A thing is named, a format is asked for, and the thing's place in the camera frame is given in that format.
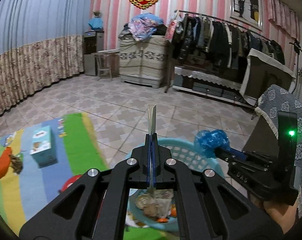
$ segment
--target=blue plastic bag on shelf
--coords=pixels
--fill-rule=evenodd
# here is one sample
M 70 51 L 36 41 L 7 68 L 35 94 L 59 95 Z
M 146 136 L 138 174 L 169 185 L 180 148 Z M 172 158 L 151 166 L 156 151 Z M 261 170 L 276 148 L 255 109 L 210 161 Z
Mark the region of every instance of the blue plastic bag on shelf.
M 103 30 L 102 18 L 92 18 L 88 24 L 92 30 Z
M 221 147 L 230 150 L 230 142 L 223 130 L 214 130 L 212 132 L 203 130 L 199 131 L 194 139 L 196 151 L 206 158 L 216 158 L 214 150 Z

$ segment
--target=hand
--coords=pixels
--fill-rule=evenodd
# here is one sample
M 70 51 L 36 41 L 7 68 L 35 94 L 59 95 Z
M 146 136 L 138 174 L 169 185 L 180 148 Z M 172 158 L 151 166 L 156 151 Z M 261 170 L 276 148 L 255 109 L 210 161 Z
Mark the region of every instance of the hand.
M 256 199 L 251 195 L 251 201 L 260 209 L 265 212 L 282 228 L 284 234 L 286 234 L 294 225 L 297 201 L 293 206 L 287 204 L 276 203 L 275 201 L 265 201 Z

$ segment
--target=black gripper frame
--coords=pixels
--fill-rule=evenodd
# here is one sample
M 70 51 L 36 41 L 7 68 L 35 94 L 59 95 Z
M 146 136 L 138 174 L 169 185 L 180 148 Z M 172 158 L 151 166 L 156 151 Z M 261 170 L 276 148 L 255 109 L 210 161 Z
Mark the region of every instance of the black gripper frame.
M 147 135 L 145 145 L 133 150 L 135 164 L 124 160 L 112 170 L 86 172 L 23 225 L 20 239 L 123 239 L 129 190 L 149 186 L 149 139 Z M 153 141 L 155 187 L 174 190 L 181 240 L 283 238 L 276 222 L 218 174 L 190 170 L 180 161 L 168 165 L 170 150 L 158 146 L 156 134 Z
M 301 177 L 300 168 L 294 166 L 296 135 L 297 115 L 279 111 L 278 156 L 252 151 L 240 153 L 244 158 L 239 158 L 236 153 L 221 148 L 214 152 L 216 157 L 229 163 L 228 175 L 253 196 L 262 201 L 274 200 L 293 206 L 299 194 Z

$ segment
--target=pile of blankets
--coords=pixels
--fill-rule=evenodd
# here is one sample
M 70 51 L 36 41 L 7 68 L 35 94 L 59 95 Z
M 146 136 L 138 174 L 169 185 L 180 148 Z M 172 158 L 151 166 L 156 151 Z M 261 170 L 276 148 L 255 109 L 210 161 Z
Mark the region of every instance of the pile of blankets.
M 166 26 L 163 19 L 151 13 L 145 13 L 133 17 L 129 23 L 125 24 L 119 38 L 132 35 L 136 41 L 147 41 L 152 35 L 164 36 L 165 33 Z

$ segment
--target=small side table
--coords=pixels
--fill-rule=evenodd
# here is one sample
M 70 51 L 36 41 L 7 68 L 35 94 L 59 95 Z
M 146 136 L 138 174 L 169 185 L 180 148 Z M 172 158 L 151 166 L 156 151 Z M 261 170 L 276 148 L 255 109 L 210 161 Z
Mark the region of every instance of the small side table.
M 112 80 L 112 68 L 111 68 L 111 58 L 116 57 L 119 54 L 119 49 L 110 50 L 100 50 L 98 52 L 93 52 L 94 58 L 97 60 L 98 67 L 98 80 L 100 80 L 100 71 L 109 71 L 110 79 Z

